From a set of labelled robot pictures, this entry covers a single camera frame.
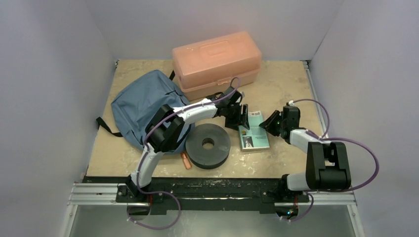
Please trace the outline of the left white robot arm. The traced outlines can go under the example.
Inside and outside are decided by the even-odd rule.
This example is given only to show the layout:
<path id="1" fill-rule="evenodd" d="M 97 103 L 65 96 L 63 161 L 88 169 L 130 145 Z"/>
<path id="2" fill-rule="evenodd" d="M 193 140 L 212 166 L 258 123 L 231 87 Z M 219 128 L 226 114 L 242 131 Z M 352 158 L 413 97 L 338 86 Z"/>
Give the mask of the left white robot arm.
<path id="1" fill-rule="evenodd" d="M 184 127 L 204 119 L 224 117 L 226 128 L 249 128 L 248 105 L 242 104 L 243 97 L 243 93 L 230 86 L 224 92 L 217 92 L 190 105 L 161 106 L 146 126 L 144 150 L 137 169 L 131 174 L 134 184 L 129 187 L 128 196 L 135 202 L 141 202 L 152 194 L 146 188 L 151 183 L 152 174 L 162 156 L 180 146 L 179 138 Z"/>

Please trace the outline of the teal paperback book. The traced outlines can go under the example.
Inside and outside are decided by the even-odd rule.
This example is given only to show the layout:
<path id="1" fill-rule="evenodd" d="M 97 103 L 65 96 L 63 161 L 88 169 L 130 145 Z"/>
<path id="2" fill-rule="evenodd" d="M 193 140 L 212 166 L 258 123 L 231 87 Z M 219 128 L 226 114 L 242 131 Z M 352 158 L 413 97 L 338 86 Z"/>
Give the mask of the teal paperback book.
<path id="1" fill-rule="evenodd" d="M 270 148 L 267 132 L 259 125 L 264 121 L 261 111 L 249 112 L 249 129 L 239 126 L 242 151 L 256 151 Z"/>

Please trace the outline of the blue student backpack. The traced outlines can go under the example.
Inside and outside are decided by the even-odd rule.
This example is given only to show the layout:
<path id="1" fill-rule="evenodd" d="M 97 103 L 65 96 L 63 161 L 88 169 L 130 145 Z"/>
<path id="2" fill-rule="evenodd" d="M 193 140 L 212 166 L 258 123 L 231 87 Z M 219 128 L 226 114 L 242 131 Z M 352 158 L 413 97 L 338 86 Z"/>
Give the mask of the blue student backpack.
<path id="1" fill-rule="evenodd" d="M 121 90 L 111 103 L 118 132 L 113 133 L 101 117 L 96 122 L 110 134 L 123 137 L 134 147 L 143 150 L 146 126 L 165 104 L 175 108 L 188 106 L 190 102 L 171 78 L 160 70 L 153 70 Z"/>

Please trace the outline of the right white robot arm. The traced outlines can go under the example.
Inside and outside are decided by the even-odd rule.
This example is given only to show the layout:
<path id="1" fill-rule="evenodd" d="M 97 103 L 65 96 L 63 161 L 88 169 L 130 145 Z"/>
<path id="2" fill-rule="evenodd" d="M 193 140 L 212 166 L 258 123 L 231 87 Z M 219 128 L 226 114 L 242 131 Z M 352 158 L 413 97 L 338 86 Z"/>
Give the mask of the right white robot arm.
<path id="1" fill-rule="evenodd" d="M 289 201 L 297 191 L 347 190 L 351 186 L 351 174 L 346 145 L 342 142 L 322 141 L 301 126 L 300 109 L 286 105 L 275 110 L 259 124 L 267 133 L 281 137 L 287 144 L 306 153 L 304 172 L 285 175 L 285 183 L 277 188 L 280 199 Z"/>

